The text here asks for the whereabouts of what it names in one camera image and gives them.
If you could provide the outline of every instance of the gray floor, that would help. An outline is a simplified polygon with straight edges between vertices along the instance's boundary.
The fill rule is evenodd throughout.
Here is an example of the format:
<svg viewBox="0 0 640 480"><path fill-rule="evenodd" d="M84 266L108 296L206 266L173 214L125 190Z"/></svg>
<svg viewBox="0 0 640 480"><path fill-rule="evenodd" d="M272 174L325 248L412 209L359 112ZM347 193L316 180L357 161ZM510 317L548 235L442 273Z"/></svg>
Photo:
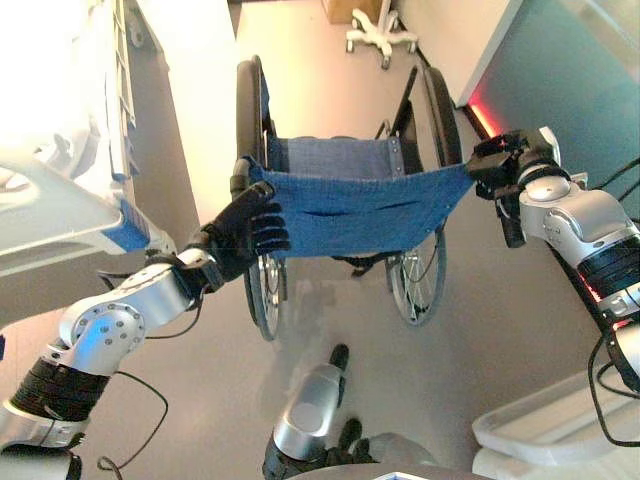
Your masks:
<svg viewBox="0 0 640 480"><path fill-rule="evenodd" d="M394 52L384 72L372 48L344 52L347 28L329 25L320 1L242 6L239 58L261 56L281 136L369 138L393 116L415 58ZM477 137L462 115L457 121L468 157ZM182 205L192 212L189 201L176 199L165 220ZM264 342L252 325L241 281L206 299L191 334L148 341L122 368L160 389L171 410L126 478L261 478L264 447L291 388L339 342L352 359L337 426L357 415L366 435L402 433L443 465L469 470L473 419L583 370L597 332L546 246L506 249L493 205L473 192L450 217L447 238L445 298L423 328L402 322L383 268L353 280L330 259L298 259L289 262L290 301L275 342ZM56 316L9 327L0 395L11 393L54 334ZM151 394L115 378L78 449L86 478L110 478L94 460L126 458L160 413Z"/></svg>

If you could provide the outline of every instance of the black glove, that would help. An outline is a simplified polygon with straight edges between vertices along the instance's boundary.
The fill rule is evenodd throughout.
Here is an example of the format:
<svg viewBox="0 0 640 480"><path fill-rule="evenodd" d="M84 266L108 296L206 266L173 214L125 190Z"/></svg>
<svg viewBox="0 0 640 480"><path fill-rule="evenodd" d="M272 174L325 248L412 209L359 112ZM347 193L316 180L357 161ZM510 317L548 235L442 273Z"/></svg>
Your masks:
<svg viewBox="0 0 640 480"><path fill-rule="evenodd" d="M254 183L190 242L213 255L225 282L246 272L259 255L291 247L284 220L276 215L282 207L269 202L274 193L267 182Z"/></svg>

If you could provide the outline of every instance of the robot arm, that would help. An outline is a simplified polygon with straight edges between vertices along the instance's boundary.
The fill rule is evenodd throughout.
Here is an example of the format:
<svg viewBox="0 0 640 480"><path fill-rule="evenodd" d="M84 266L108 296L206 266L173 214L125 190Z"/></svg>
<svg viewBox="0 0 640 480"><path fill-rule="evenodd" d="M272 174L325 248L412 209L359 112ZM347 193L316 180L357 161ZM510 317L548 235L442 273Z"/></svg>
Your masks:
<svg viewBox="0 0 640 480"><path fill-rule="evenodd" d="M67 476L72 470L79 475L79 459L61 452L81 441L120 361L149 332L194 308L202 292L236 278L257 255L288 248L284 223L274 215L279 206L268 203L273 193L264 182L254 184L177 257L152 257L118 288L66 310L59 338L0 406L2 478L76 478ZM43 465L47 476L35 474Z"/></svg>
<svg viewBox="0 0 640 480"><path fill-rule="evenodd" d="M548 127L479 144L467 171L478 181L476 194L495 201L510 248L541 238L577 271L601 312L614 364L640 392L640 232L622 206L561 168Z"/></svg>

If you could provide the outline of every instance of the wall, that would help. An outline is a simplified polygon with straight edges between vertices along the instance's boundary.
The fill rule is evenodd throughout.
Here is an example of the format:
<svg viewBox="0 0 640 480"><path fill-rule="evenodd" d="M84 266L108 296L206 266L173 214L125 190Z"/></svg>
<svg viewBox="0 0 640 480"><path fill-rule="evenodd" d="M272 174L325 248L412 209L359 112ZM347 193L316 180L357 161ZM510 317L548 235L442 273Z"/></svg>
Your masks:
<svg viewBox="0 0 640 480"><path fill-rule="evenodd" d="M200 223L231 200L236 50L227 2L139 0L164 49Z"/></svg>
<svg viewBox="0 0 640 480"><path fill-rule="evenodd" d="M457 106L467 103L522 0L398 0L407 29L444 75Z"/></svg>

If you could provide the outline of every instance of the black cable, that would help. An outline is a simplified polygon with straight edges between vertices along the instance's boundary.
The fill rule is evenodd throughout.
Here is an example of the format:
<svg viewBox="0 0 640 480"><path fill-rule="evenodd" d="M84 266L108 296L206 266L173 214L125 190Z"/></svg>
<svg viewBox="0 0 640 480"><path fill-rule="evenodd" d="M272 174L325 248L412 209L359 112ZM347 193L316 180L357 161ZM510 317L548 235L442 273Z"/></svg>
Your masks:
<svg viewBox="0 0 640 480"><path fill-rule="evenodd" d="M191 330L193 327L195 327L196 323L198 323L198 320L200 320L200 313L202 312L202 304L204 303L204 293L205 293L206 290L207 290L207 285L202 287L202 290L200 290L200 295L198 296L198 309L196 310L196 316L193 317L193 321L189 324L189 326L187 328L185 328L184 330L182 330L182 331L180 331L178 333L173 333L171 335L157 335L157 336L149 336L149 337L145 337L145 338L147 340L166 340L168 338L177 338L177 337L180 337L180 336L184 335L189 330Z"/></svg>
<svg viewBox="0 0 640 480"><path fill-rule="evenodd" d="M593 363L595 362L596 355L598 354L598 350L600 350L600 347L604 343L606 336L607 336L607 332L605 331L602 333L602 335L596 342L595 347L593 347L593 351L589 356L589 362L587 364L587 376L589 377L589 390L591 390L591 398L593 399L593 405L596 407L596 415L598 416L598 422L600 423L600 428L602 428L602 433L604 433L604 436L607 438L607 440L609 440L609 442L613 443L614 445L617 445L619 447L640 447L640 442L638 441L628 442L628 441L616 440L611 436L611 434L609 433L609 430L607 429L607 425L604 421L604 415L602 414L602 409L600 408L600 402L598 402L596 385L593 381Z"/></svg>
<svg viewBox="0 0 640 480"><path fill-rule="evenodd" d="M604 365L603 367L600 368L600 370L598 370L598 373L596 374L596 381L598 382L598 384L604 388L605 390L609 390L612 393L617 393L618 395L622 395L624 397L629 397L629 398L634 398L636 400L640 400L640 395L637 393L633 393L633 392L625 392L624 390L620 390L618 388L614 388L611 387L609 385L607 385L606 383L604 383L604 381L602 380L602 376L607 372L607 370L609 370L611 367L613 367L613 362L609 362L606 365Z"/></svg>
<svg viewBox="0 0 640 480"><path fill-rule="evenodd" d="M631 192L633 192L636 188L638 188L638 185L640 185L640 180L636 180L636 183L634 183L634 184L633 184L633 185L631 185L629 188L627 188L627 189L624 191L624 193L618 197L618 201L619 201L619 202L622 202L622 200L624 200L625 198L627 198Z"/></svg>
<svg viewBox="0 0 640 480"><path fill-rule="evenodd" d="M443 230L444 230L444 226L447 224L447 220L448 220L448 219L449 219L448 217L444 219L444 222L442 223L442 227L440 227L441 229L443 229ZM434 235L436 236L436 244L433 246L433 252L431 252L431 258L429 258L429 261L427 262L427 266L426 266L426 268L424 269L424 272L422 272L422 274L421 274L421 275L420 275L416 280L413 280L413 279L409 276L409 273L407 272L407 270L406 270L406 268L405 268L405 266L404 266L404 261L402 261L402 262L401 262L400 266L401 266L402 271L404 272L405 276L407 277L407 280L409 280L409 282L411 282L411 283L418 283L418 282L421 282L421 281L422 281L422 279L427 275L427 273L429 272L429 270L431 270L431 265L433 264L433 261L434 261L434 260L435 260L435 258L436 258L436 253L438 252L438 249L439 249L439 248L441 248L441 245L440 245L440 237L437 235L437 230L436 230L436 232L434 233Z"/></svg>
<svg viewBox="0 0 640 480"><path fill-rule="evenodd" d="M619 170L617 170L613 175L611 175L609 178L607 178L604 182L602 182L599 185L596 185L591 190L602 190L604 187L609 185L611 182L613 182L620 175L622 175L625 172L631 170L633 167L635 167L635 166L637 166L639 164L640 164L640 157L638 157L635 160L632 160L629 163L627 163L624 167L622 167Z"/></svg>
<svg viewBox="0 0 640 480"><path fill-rule="evenodd" d="M117 279L125 280L129 278L131 275L133 275L133 273L131 272L117 273L117 272L105 272L104 270L96 270L96 274L98 275L100 280L102 280L102 282L107 286L109 290L113 290L114 288L116 288L115 285L111 282L112 279L117 278Z"/></svg>
<svg viewBox="0 0 640 480"><path fill-rule="evenodd" d="M164 422L165 418L167 417L167 413L169 412L169 402L167 401L165 396L162 395L158 390L153 388L151 385L149 385L144 380L136 377L135 375L132 375L132 374L127 373L127 372L122 372L120 370L118 370L115 373L115 375L123 375L123 376L128 377L128 378L130 378L132 380L135 380L136 382L140 383L142 386L147 387L149 390L151 390L153 393L155 393L156 396L160 400L162 400L162 403L164 403L164 412L162 413L162 417L160 417L160 421L158 421L157 425L155 426L155 428L151 432L151 435L149 435L149 437L147 437L147 440L145 440L145 442L142 444L142 446L133 455L131 455L131 457L129 457L128 460L123 462L121 465L116 465L116 463L113 460L111 460L109 457L102 456L102 457L100 457L98 459L97 466L98 466L98 468L100 470L111 471L111 472L113 472L115 474L115 476L116 476L116 478L118 480L123 480L122 479L121 470L124 467L126 467L127 465L129 465L138 455L140 455L140 453L147 447L147 445L149 445L149 442L151 442L151 440L153 439L154 435L160 429L160 427L162 426L162 423Z"/></svg>

